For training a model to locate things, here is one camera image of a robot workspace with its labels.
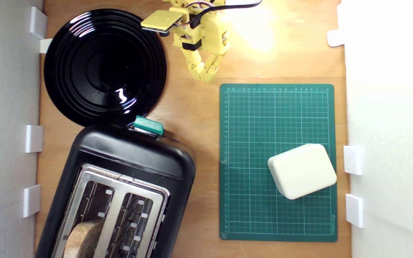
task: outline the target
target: black plate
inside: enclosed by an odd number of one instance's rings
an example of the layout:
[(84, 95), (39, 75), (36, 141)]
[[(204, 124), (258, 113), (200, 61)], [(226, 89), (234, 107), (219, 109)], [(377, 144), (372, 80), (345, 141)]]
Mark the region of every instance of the black plate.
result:
[(82, 126), (125, 126), (144, 116), (162, 94), (167, 62), (159, 38), (142, 19), (122, 10), (98, 9), (67, 22), (44, 63), (55, 106)]

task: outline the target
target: green cutting mat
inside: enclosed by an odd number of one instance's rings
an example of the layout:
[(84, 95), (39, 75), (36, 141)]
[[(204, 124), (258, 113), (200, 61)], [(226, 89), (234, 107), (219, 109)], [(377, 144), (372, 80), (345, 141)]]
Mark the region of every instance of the green cutting mat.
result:
[(273, 155), (319, 143), (336, 169), (334, 87), (224, 84), (220, 106), (220, 237), (337, 241), (336, 185), (289, 200), (267, 167)]

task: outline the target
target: black cable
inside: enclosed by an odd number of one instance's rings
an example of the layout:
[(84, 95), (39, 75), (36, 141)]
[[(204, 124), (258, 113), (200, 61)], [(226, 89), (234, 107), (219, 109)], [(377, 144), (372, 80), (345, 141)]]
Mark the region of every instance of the black cable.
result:
[(201, 13), (197, 14), (194, 16), (188, 24), (190, 24), (191, 28), (195, 28), (200, 24), (200, 20), (202, 19), (202, 16), (205, 14), (209, 13), (210, 11), (216, 11), (216, 10), (226, 10), (226, 9), (239, 9), (239, 8), (251, 8), (258, 6), (262, 3), (262, 0), (259, 0), (259, 2), (256, 2), (254, 4), (246, 4), (246, 5), (221, 5), (221, 6), (215, 6), (215, 7), (210, 7), (205, 10), (203, 10)]

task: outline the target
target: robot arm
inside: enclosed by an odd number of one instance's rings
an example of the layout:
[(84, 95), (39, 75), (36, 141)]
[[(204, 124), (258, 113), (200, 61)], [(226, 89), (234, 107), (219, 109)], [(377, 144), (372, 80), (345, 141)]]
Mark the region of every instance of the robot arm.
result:
[[(156, 31), (161, 36), (174, 34), (174, 46), (181, 49), (187, 60), (192, 77), (211, 82), (224, 55), (230, 48), (229, 34), (223, 9), (249, 8), (262, 0), (248, 5), (225, 5), (226, 0), (163, 0), (170, 2), (169, 10), (158, 10), (141, 22), (143, 29)], [(202, 62), (199, 51), (210, 53)]]

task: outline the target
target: toaster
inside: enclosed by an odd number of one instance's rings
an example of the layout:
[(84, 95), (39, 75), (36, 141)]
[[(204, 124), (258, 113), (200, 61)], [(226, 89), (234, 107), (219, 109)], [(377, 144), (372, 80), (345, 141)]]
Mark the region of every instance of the toaster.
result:
[[(99, 124), (77, 135), (35, 258), (171, 256), (195, 160), (190, 148), (157, 126), (138, 117), (129, 128)], [(87, 223), (98, 225), (93, 236), (72, 239)], [(69, 241), (81, 243), (68, 250)]]

